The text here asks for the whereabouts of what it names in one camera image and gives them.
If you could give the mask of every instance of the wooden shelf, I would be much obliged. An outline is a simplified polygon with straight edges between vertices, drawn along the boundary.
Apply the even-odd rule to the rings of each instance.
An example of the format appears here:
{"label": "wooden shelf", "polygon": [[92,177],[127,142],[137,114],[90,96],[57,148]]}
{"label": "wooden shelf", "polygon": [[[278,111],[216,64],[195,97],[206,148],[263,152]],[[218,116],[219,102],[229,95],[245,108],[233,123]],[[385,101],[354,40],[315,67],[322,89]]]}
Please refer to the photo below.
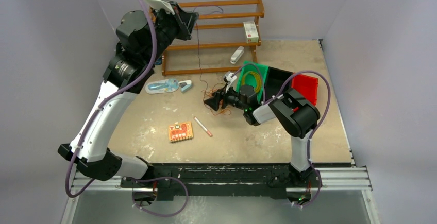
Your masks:
{"label": "wooden shelf", "polygon": [[197,48],[220,48],[220,47],[234,47],[234,46],[259,46],[261,42],[246,43],[246,42],[226,42],[226,43],[212,43],[212,44],[193,44],[193,45],[172,45],[167,47],[167,51],[171,50],[190,50]]}
{"label": "wooden shelf", "polygon": [[[261,35],[259,32],[259,18],[264,17],[264,5],[262,0],[228,0],[228,1],[205,1],[205,2],[189,2],[189,3],[179,3],[180,7],[199,7],[199,6],[226,6],[226,5],[257,5],[256,12],[241,12],[241,13],[224,13],[224,14],[202,14],[199,16],[199,20],[206,19],[226,19],[226,18],[245,18],[254,17],[254,22],[257,26],[258,31],[258,42],[246,43],[242,42],[224,42],[224,43],[210,43],[210,44],[192,44],[192,45],[171,45],[162,54],[162,75],[182,75],[182,74],[198,74],[198,73],[218,73],[227,71],[236,71],[239,67],[221,67],[221,68],[203,68],[203,69],[191,69],[191,70],[179,70],[179,71],[168,71],[166,69],[167,51],[174,50],[189,50],[198,48],[220,48],[220,47],[238,47],[238,46],[249,46],[252,54],[253,62],[257,63],[256,46],[261,45]],[[226,28],[242,28],[243,23],[229,23],[229,24],[213,24],[213,25],[198,25],[194,29],[206,30],[206,29],[226,29]]]}

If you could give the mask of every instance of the black cable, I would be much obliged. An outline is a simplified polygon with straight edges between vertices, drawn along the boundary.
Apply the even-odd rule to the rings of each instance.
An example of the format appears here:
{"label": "black cable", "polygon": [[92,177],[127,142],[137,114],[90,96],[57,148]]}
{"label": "black cable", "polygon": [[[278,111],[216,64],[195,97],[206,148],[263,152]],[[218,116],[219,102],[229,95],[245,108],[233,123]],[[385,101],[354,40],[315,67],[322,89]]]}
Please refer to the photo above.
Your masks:
{"label": "black cable", "polygon": [[200,66],[200,39],[199,39],[199,27],[197,26],[197,22],[196,22],[196,30],[197,30],[197,58],[199,59],[199,69],[200,69],[200,76],[199,76],[199,80],[203,81],[204,83],[206,83],[206,88],[205,88],[205,92],[208,90],[208,82],[205,80],[202,80],[202,67]]}
{"label": "black cable", "polygon": [[[193,12],[198,8],[198,7],[208,7],[208,6],[213,6],[213,7],[218,7],[220,9],[220,11],[214,10],[211,13],[208,14],[214,14],[214,13],[220,13],[223,14],[224,11],[223,9],[218,6],[218,5],[198,5],[196,7],[194,7]],[[205,80],[202,80],[202,67],[200,66],[200,39],[199,39],[199,27],[197,25],[197,21],[196,21],[196,30],[197,30],[197,58],[199,59],[199,69],[200,69],[200,76],[199,76],[199,80],[203,81],[206,84],[206,88],[205,88],[205,92],[208,90],[208,82]]]}

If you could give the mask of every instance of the red tray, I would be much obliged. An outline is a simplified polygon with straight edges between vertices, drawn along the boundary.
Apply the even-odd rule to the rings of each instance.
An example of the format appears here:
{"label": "red tray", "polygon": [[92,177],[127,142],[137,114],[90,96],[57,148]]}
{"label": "red tray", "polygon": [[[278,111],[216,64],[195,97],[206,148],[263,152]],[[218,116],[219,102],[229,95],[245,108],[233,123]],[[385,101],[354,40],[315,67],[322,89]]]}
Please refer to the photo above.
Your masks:
{"label": "red tray", "polygon": [[291,88],[298,91],[313,105],[317,104],[317,87],[318,78],[316,77],[300,74],[291,80]]}

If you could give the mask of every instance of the black base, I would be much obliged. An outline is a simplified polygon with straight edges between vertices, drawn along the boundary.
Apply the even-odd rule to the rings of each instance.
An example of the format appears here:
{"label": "black base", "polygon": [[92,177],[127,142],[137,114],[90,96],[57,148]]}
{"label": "black base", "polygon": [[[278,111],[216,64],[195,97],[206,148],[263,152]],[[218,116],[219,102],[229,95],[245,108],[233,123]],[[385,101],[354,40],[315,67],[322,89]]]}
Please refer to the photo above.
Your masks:
{"label": "black base", "polygon": [[[307,172],[305,178],[289,163],[268,164],[197,164],[163,163],[149,168],[143,179],[171,176],[180,179],[190,196],[265,196],[272,199],[288,199],[286,188],[307,188],[309,181],[316,182],[316,173]],[[150,183],[122,180],[121,187],[152,187]],[[169,201],[174,196],[184,196],[179,183],[161,180],[157,183],[157,200]]]}

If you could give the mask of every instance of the white box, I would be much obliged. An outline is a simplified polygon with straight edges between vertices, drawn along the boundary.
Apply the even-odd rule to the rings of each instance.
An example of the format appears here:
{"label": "white box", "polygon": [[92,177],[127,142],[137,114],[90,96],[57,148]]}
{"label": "white box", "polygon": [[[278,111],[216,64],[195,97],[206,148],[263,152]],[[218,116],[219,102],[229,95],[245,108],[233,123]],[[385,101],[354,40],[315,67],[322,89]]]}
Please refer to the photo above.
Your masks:
{"label": "white box", "polygon": [[246,31],[246,43],[258,42],[259,36],[255,22],[243,22]]}

